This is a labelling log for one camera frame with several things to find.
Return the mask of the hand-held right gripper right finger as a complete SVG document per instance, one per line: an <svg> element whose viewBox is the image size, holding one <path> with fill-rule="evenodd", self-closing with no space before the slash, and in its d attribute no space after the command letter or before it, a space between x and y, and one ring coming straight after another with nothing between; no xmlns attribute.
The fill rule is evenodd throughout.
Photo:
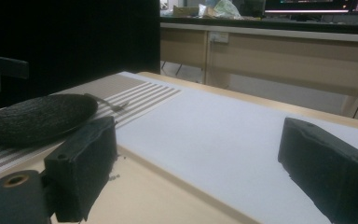
<svg viewBox="0 0 358 224"><path fill-rule="evenodd" d="M278 162L333 224L358 224L358 149L324 129L287 118Z"/></svg>

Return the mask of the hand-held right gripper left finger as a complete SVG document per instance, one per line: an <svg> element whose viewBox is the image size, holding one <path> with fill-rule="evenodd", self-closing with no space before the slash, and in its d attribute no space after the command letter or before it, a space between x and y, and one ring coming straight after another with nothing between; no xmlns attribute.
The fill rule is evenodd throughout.
<svg viewBox="0 0 358 224"><path fill-rule="evenodd" d="M60 222L86 220L117 159L116 123L95 119L44 158L48 210Z"/></svg>

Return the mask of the round black plate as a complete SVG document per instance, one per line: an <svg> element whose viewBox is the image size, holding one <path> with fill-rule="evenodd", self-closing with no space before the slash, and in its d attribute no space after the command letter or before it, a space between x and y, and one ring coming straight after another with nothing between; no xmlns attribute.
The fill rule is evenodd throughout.
<svg viewBox="0 0 358 224"><path fill-rule="evenodd" d="M91 117L98 103L82 94L53 94L0 110L0 146L22 147L69 133Z"/></svg>

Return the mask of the striped placemat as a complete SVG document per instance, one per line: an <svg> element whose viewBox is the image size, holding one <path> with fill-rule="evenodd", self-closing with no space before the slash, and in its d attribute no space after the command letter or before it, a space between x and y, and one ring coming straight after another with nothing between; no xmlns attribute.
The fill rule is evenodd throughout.
<svg viewBox="0 0 358 224"><path fill-rule="evenodd" d="M120 74L112 75L106 80L99 79L80 85L62 93L88 93L104 99L111 105L122 105L121 111L114 112L107 104L98 102L98 110L93 116L94 119L114 116L117 126L121 127L167 103L178 96L181 91L165 84L143 81ZM61 142L62 140L56 140L33 147L0 147L0 173L35 157L48 155Z"/></svg>

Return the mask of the wooden table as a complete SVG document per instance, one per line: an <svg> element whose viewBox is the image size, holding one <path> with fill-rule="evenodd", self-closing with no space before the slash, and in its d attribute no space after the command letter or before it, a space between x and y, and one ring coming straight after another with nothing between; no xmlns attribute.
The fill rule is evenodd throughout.
<svg viewBox="0 0 358 224"><path fill-rule="evenodd" d="M281 103L281 102L273 101L270 99L264 99L264 98L256 97L256 96L249 95L249 94L244 94L244 93L235 92L235 91L229 91L229 90L225 90L225 89L219 89L216 87L211 87L211 86L194 83L194 82L190 82L190 81L186 81L186 80L182 80L182 79L177 79L177 78L173 78L173 77L165 77L165 76L150 73L150 72L141 72L141 73L139 73L139 76L148 77L148 78L151 78L154 80L163 81L163 82L167 82L170 84L180 85L180 86L183 86L186 88L190 88L192 90L209 92L209 93L213 93L213 94L217 94L217 95L221 95L221 96L226 96L229 98L238 99L238 100L248 102L248 103L267 106L267 107L271 107L271 108L274 108L274 109L277 109L280 111L285 111L288 113L305 116L307 118L320 119L320 120L329 121L329 122L332 122L335 124L351 126L353 128L358 129L358 119L351 119L351 118L347 118L347 117L343 117L343 116L339 116L339 115L329 114L329 113L326 113L323 111L309 109L309 108L302 107L302 106Z"/></svg>

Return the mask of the white board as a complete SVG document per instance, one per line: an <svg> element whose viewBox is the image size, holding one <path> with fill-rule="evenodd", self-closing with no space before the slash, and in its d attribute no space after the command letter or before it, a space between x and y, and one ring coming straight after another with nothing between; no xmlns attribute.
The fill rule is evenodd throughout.
<svg viewBox="0 0 358 224"><path fill-rule="evenodd" d="M181 93L120 127L122 147L261 223L329 223L278 162L283 122L305 120L356 148L357 128L139 78Z"/></svg>

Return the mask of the beige background desk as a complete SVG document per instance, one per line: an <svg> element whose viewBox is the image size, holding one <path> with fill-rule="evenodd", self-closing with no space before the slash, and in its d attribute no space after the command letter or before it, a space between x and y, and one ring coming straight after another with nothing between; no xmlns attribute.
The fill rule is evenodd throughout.
<svg viewBox="0 0 358 224"><path fill-rule="evenodd" d="M212 42L210 32L229 40ZM202 69L215 87L241 75L342 94L347 117L358 106L358 26L163 18L160 59Z"/></svg>

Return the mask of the white power outlet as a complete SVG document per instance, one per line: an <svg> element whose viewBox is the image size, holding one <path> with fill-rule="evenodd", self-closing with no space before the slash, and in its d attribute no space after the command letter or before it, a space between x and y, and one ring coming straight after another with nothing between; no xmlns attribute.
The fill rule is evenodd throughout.
<svg viewBox="0 0 358 224"><path fill-rule="evenodd" d="M225 32L210 32L209 39L212 42L227 43L229 40L229 33Z"/></svg>

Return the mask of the cardboard box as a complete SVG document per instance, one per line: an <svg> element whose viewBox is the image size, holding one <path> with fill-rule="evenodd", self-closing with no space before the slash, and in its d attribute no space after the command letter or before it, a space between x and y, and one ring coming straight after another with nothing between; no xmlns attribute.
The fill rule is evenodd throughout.
<svg viewBox="0 0 358 224"><path fill-rule="evenodd" d="M199 15L198 7L173 7L174 17L195 17Z"/></svg>

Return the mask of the green plastic bag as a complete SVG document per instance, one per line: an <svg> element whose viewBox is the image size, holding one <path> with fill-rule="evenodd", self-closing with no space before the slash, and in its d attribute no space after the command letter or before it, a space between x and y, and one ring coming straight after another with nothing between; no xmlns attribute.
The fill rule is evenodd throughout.
<svg viewBox="0 0 358 224"><path fill-rule="evenodd" d="M220 0L213 10L217 18L237 19L241 16L238 9L230 0Z"/></svg>

